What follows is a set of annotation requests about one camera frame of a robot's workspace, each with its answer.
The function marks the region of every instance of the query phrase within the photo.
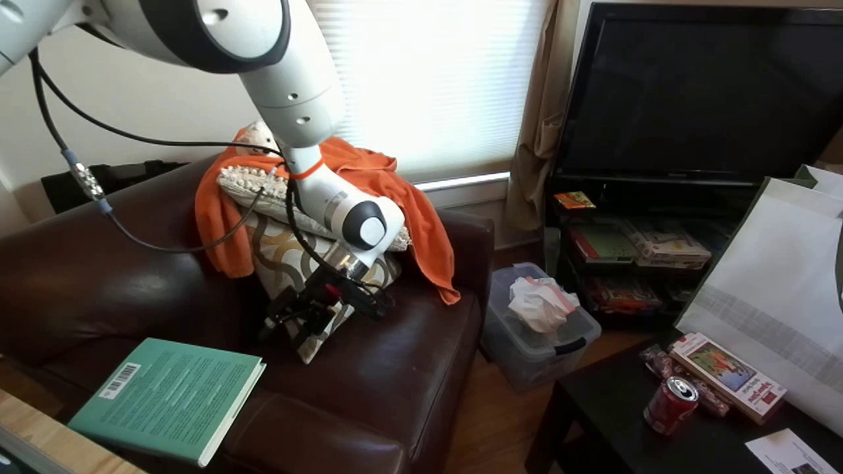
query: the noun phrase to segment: white paper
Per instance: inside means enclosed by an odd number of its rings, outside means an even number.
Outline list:
[[[843,434],[843,192],[769,178],[751,217],[677,322],[787,388],[787,401]]]
[[[745,443],[772,474],[839,474],[795,433],[781,430]]]

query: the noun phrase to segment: window blind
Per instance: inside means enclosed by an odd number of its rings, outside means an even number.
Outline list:
[[[312,0],[345,94],[338,131],[413,181],[508,169],[553,0]]]

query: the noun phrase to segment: black table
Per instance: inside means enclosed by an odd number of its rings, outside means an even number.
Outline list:
[[[764,426],[732,409],[725,419],[695,411],[673,438],[650,433],[643,421],[643,409],[653,398],[658,379],[637,357],[650,343],[557,383],[529,447],[529,474],[546,474],[553,458],[567,474],[764,474],[764,463],[756,460],[745,443],[782,426],[793,430],[827,463],[843,472],[843,440],[793,405],[782,405]],[[575,421],[586,434],[578,443],[563,443]]]

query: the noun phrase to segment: table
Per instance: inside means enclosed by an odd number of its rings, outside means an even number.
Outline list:
[[[143,472],[5,390],[0,390],[0,444],[31,472]]]
[[[553,458],[567,474],[764,474],[764,463],[745,443],[782,426],[791,426],[835,469],[843,467],[843,440],[793,405],[782,405],[764,426],[732,409],[725,419],[699,411],[673,438],[650,433],[643,409],[658,379],[637,352],[653,343],[632,346],[557,383],[528,455],[529,474],[546,474]],[[582,426],[582,438],[563,443],[575,421]]]

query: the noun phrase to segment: white box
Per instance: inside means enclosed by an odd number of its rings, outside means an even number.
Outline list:
[[[529,390],[573,372],[586,348],[602,336],[602,325],[582,309],[557,329],[557,336],[533,331],[511,309],[508,288],[520,276],[546,280],[536,263],[513,263],[492,272],[491,305],[483,325],[479,348],[502,367],[517,390]]]

